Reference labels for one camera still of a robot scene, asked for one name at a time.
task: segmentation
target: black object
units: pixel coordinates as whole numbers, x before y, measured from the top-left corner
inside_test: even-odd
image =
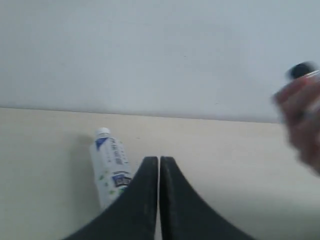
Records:
[[[307,74],[310,74],[314,71],[316,71],[315,64],[310,61],[305,61],[302,63],[299,63],[298,65],[295,65],[288,71],[289,79],[294,80],[301,78]]]
[[[158,158],[145,157],[124,193],[101,215],[65,240],[153,240]]]
[[[161,157],[159,187],[163,240],[253,240],[200,198],[173,157]]]

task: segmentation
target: beige table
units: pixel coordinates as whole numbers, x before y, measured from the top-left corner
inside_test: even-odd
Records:
[[[319,239],[320,178],[295,160],[280,125],[0,108],[1,240],[61,239],[99,213],[88,148],[102,126],[135,171],[144,156],[175,157],[205,201],[247,233]]]

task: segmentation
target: hand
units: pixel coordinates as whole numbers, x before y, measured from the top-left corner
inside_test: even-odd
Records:
[[[305,77],[292,81],[274,95],[289,142],[298,150],[301,161],[320,174],[320,109],[304,116],[306,108],[319,97],[320,81]]]

